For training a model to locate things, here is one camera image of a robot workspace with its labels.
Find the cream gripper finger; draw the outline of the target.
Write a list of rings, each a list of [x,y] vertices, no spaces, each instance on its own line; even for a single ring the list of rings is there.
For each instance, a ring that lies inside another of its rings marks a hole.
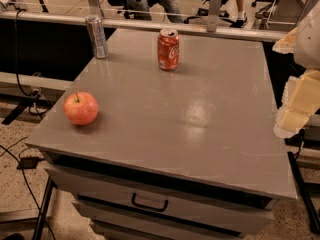
[[[320,109],[320,71],[307,69],[300,77],[290,76],[281,101],[273,131],[277,137],[291,138]]]
[[[289,54],[294,52],[295,38],[296,38],[297,29],[294,28],[284,37],[278,40],[272,47],[274,52],[280,54]]]

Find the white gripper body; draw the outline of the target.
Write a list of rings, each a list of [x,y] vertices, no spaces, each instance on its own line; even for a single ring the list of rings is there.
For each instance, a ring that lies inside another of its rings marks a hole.
[[[320,69],[320,1],[298,24],[294,60],[305,68]]]

